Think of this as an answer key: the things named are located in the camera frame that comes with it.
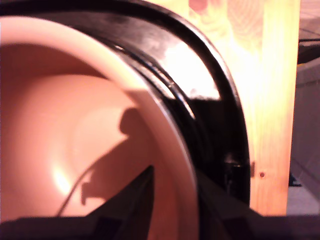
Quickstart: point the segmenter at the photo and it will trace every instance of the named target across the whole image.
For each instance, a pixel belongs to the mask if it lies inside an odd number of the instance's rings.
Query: wooden panel
[[[187,1],[152,0],[186,17]],[[216,46],[235,80],[254,165],[250,206],[285,215],[300,0],[189,0],[188,19]]]

